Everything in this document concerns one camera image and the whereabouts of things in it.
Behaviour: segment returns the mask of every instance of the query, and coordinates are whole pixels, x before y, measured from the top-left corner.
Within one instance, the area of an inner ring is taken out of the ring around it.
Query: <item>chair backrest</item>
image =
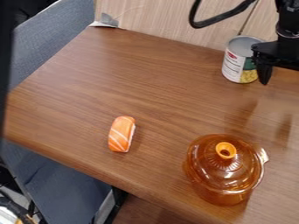
[[[93,0],[59,0],[16,27],[9,89],[32,74],[93,21]]]

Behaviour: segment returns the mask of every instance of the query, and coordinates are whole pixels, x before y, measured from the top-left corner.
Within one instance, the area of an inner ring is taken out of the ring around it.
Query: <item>chair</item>
[[[60,0],[14,31],[10,89],[94,21],[93,0]],[[3,141],[3,161],[49,224],[87,224],[111,190],[100,180]]]

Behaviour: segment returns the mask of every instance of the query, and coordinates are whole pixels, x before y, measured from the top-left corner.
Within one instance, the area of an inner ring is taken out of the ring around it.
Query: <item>wooden table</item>
[[[299,73],[267,86],[226,80],[223,52],[109,28],[87,28],[10,93],[5,137],[198,223],[298,223]],[[117,116],[133,116],[129,153],[108,149]],[[270,156],[247,203],[214,206],[182,171],[189,143],[227,133]]]

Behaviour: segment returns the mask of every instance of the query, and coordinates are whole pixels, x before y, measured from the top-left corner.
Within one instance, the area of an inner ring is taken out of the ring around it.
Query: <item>black cable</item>
[[[241,13],[242,11],[247,9],[250,4],[252,4],[255,1],[256,0],[245,0],[244,2],[242,2],[241,4],[239,4],[237,7],[235,7],[234,9],[232,9],[230,11],[224,12],[215,17],[210,17],[203,21],[195,22],[194,19],[195,19],[196,13],[198,11],[198,7],[200,6],[200,3],[201,3],[201,0],[195,0],[193,6],[191,7],[190,14],[189,14],[189,23],[195,29],[204,28],[208,25],[216,24],[224,19],[233,17],[233,16]]]

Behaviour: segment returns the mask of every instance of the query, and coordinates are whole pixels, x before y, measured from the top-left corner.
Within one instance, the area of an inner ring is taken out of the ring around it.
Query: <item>beige wall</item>
[[[228,11],[240,2],[205,0],[197,20]],[[98,0],[96,19],[99,20],[101,13],[105,12],[118,20],[122,29],[220,50],[225,49],[227,41],[238,34],[275,39],[274,0],[260,0],[255,8],[252,5],[238,16],[200,30],[191,28],[188,23],[192,4],[193,0]]]

